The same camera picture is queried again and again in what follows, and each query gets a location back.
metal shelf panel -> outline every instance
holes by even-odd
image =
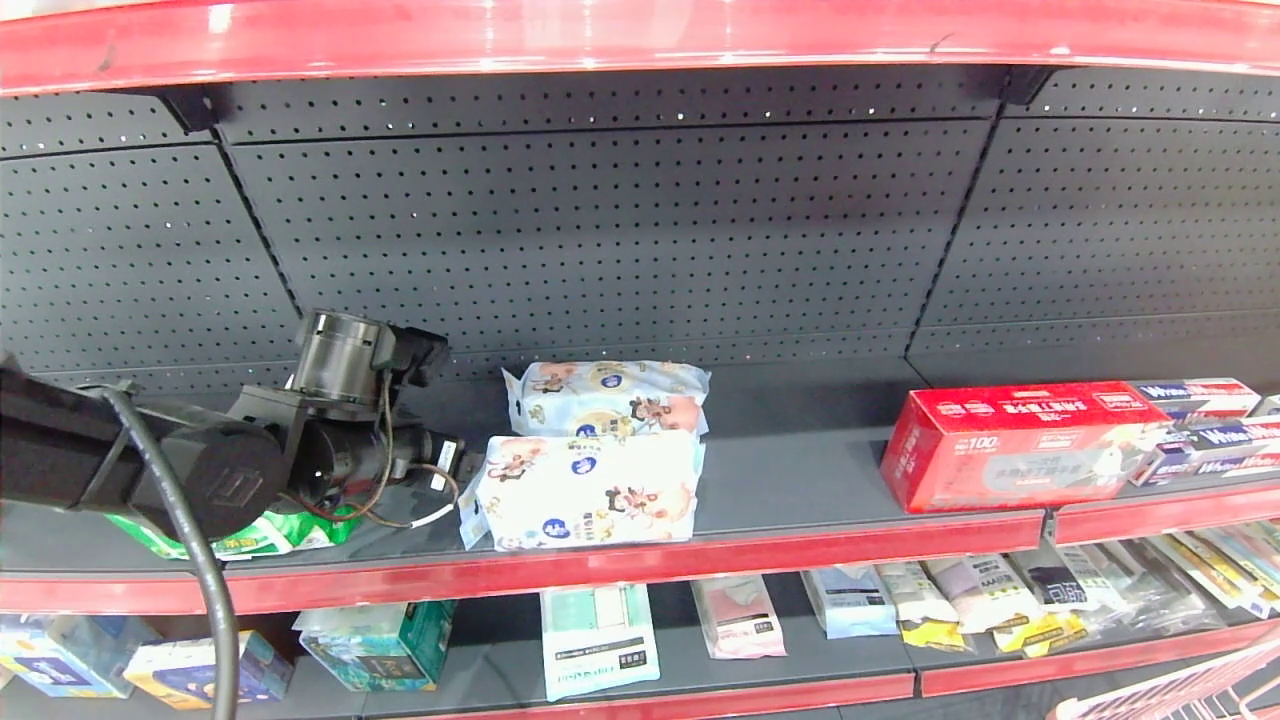
[[[229,142],[989,118],[1005,68],[844,65],[233,83]]]

pink package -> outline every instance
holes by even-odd
[[[782,624],[763,577],[709,578],[690,584],[712,660],[786,656]]]

green package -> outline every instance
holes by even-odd
[[[349,510],[346,507],[339,510],[339,512]],[[187,559],[187,550],[182,547],[182,543],[169,539],[164,533],[132,518],[122,515],[108,515],[106,518],[160,557],[166,560]],[[346,542],[358,525],[358,519],[334,523],[310,512],[282,515],[266,511],[261,518],[253,520],[252,525],[212,543],[214,555],[219,560],[248,560],[250,557],[285,555],[296,550],[330,547]]]

store shelving unit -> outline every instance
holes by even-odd
[[[1235,0],[172,0],[0,22],[4,341],[54,382],[224,407],[288,375],[300,306],[337,306],[448,334],[453,365],[408,405],[477,445],[506,430],[498,366],[714,370],[690,543],[463,552],[445,523],[230,566],[242,612],[468,598],[438,693],[366,698],[302,662],[248,717],[759,714],[1229,651],[1265,624],[1036,661],[828,643],[783,574],[791,656],[712,664],[675,580],[1280,516],[1274,480],[908,516],[877,473],[915,387],[1280,391],[1277,32],[1280,9]],[[1037,94],[1004,63],[1103,68]],[[70,92],[119,88],[140,94]],[[0,512],[0,611],[202,609],[101,519]],[[545,705],[527,593],[614,582],[655,583],[663,679]],[[929,701],[859,717],[904,702]]]

metal cylinder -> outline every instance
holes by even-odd
[[[372,369],[383,325],[346,313],[315,310],[298,334],[302,355],[285,388],[305,395],[378,407]]]

